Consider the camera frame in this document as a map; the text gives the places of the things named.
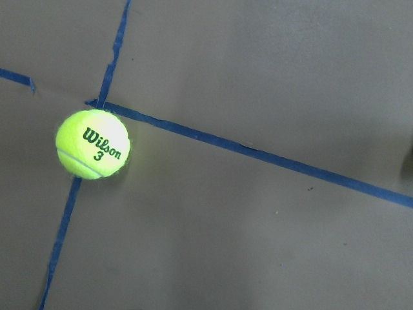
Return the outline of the yellow tennis ball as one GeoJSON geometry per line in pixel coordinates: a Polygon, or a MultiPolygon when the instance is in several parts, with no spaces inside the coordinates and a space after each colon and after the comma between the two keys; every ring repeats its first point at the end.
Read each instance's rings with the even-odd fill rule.
{"type": "Polygon", "coordinates": [[[59,161],[68,172],[96,180],[115,174],[125,165],[130,139],[117,116],[92,109],[65,119],[57,130],[55,146],[59,161]]]}

